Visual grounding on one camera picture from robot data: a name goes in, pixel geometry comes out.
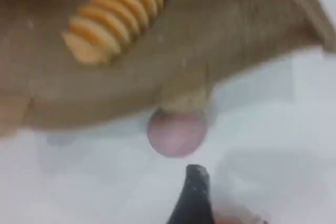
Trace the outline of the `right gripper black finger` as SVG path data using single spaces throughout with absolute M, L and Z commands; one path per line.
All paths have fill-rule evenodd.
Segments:
M 205 167 L 187 165 L 182 191 L 167 224 L 213 224 L 209 174 Z

